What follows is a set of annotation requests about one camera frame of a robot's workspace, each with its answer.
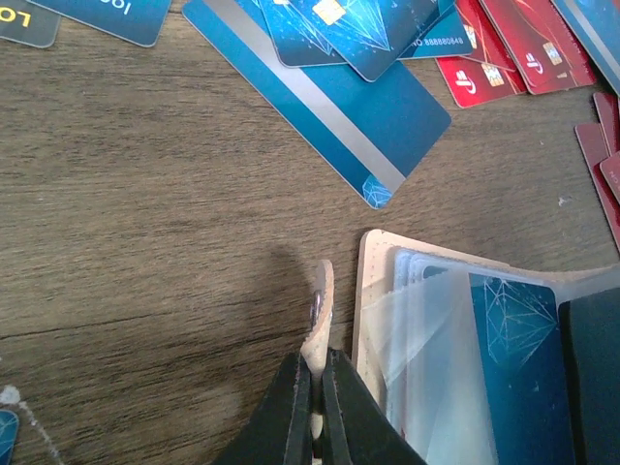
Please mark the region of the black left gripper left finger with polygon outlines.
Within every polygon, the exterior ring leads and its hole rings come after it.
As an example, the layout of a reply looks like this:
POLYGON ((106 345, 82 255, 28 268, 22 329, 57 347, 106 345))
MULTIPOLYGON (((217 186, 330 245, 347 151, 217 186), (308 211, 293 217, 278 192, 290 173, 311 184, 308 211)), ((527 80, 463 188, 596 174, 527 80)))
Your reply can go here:
POLYGON ((300 353, 284 357, 259 405, 215 464, 310 464, 311 374, 300 353))

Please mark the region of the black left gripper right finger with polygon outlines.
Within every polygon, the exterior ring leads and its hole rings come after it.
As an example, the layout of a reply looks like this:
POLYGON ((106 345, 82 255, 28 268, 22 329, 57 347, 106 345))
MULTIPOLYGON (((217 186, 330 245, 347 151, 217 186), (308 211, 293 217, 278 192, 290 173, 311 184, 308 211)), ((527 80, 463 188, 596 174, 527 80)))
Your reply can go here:
POLYGON ((391 426, 341 350, 327 352, 322 377, 324 464, 422 464, 391 426))

